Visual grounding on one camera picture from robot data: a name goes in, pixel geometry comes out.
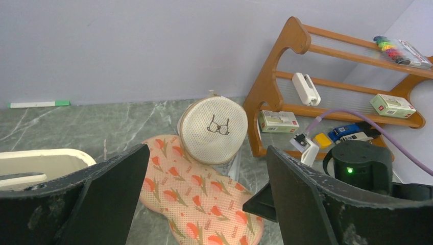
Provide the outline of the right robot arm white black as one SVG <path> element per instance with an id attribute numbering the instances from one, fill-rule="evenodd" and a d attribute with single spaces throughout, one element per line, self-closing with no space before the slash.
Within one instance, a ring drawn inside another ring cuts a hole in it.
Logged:
<path id="1" fill-rule="evenodd" d="M 349 140 L 323 159 L 334 174 L 318 172 L 284 151 L 267 150 L 275 187 L 266 184 L 246 201 L 243 210 L 277 223 L 332 226 L 337 221 L 366 224 L 432 222 L 432 187 L 392 181 L 392 156 L 387 148 Z"/>

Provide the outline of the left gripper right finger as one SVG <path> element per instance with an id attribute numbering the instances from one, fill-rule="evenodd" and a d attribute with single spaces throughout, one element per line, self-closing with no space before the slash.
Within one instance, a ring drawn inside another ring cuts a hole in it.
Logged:
<path id="1" fill-rule="evenodd" d="M 363 190 L 267 149 L 269 182 L 284 244 L 432 244 L 432 187 L 394 183 Z"/>

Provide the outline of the pink floral mesh laundry bag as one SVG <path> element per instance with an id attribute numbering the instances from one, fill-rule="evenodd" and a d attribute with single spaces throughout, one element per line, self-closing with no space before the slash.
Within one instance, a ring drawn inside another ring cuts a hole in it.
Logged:
<path id="1" fill-rule="evenodd" d="M 243 210 L 247 188 L 189 156 L 177 135 L 144 143 L 150 157 L 139 200 L 167 219 L 178 243 L 259 243 L 264 221 Z"/>

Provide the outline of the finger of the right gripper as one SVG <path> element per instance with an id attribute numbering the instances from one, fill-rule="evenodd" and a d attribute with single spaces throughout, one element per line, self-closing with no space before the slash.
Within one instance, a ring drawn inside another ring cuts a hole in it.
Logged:
<path id="1" fill-rule="evenodd" d="M 278 217 L 271 185 L 266 184 L 258 193 L 247 200 L 243 204 L 243 211 L 277 223 Z"/>

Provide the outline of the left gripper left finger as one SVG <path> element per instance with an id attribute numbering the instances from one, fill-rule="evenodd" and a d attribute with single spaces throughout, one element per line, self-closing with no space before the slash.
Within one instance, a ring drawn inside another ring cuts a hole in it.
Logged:
<path id="1" fill-rule="evenodd" d="M 125 244 L 150 158 L 144 144 L 20 191 L 1 192 L 1 244 Z"/>

